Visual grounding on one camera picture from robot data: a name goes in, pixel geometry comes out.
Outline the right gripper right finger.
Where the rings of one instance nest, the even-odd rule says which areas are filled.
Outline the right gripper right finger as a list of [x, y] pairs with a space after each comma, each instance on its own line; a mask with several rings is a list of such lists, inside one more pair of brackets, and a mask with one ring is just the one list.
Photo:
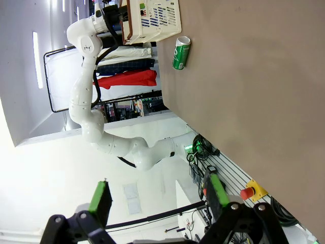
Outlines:
[[250, 243], [288, 243], [270, 204], [230, 201], [217, 174], [206, 178], [203, 191], [215, 222], [199, 243], [229, 243], [235, 233], [245, 234]]

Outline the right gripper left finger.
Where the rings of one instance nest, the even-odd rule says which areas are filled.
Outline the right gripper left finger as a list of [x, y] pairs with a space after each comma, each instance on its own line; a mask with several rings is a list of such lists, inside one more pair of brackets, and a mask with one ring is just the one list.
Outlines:
[[81, 210], [68, 219], [63, 215], [52, 215], [40, 243], [114, 243], [106, 231], [111, 205], [108, 182], [99, 181], [88, 210]]

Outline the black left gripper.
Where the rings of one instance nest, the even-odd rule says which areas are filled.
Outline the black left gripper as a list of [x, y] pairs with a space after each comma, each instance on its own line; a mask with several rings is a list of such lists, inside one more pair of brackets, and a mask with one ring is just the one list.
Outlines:
[[119, 24], [121, 21], [128, 21], [128, 7], [127, 5], [118, 7], [111, 5], [103, 8], [104, 21], [107, 28], [113, 28], [114, 25]]

